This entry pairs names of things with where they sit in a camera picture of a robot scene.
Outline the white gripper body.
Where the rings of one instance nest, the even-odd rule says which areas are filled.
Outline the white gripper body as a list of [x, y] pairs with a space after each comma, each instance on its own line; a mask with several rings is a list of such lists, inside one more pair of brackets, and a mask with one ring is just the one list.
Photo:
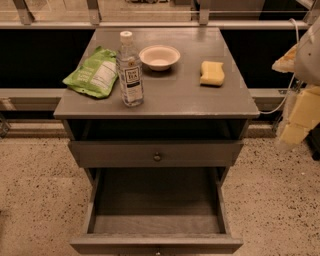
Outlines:
[[320, 123], [320, 86], [308, 85], [298, 94], [289, 122], [310, 130]]

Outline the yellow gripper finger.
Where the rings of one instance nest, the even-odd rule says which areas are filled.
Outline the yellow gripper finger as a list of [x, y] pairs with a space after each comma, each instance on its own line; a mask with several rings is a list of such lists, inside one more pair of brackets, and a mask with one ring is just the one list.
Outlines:
[[297, 46], [292, 46], [281, 58], [276, 60], [272, 65], [272, 69], [281, 73], [294, 72], [295, 56]]
[[286, 145], [298, 145], [309, 134], [309, 129], [296, 124], [281, 124], [278, 128], [278, 138]]

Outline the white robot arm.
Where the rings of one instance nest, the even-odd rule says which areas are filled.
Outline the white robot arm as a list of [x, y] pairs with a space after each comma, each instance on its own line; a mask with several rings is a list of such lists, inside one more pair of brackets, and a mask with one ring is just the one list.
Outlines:
[[281, 144], [296, 146], [320, 123], [320, 17], [272, 69], [293, 73], [307, 84], [297, 95], [289, 96], [277, 131]]

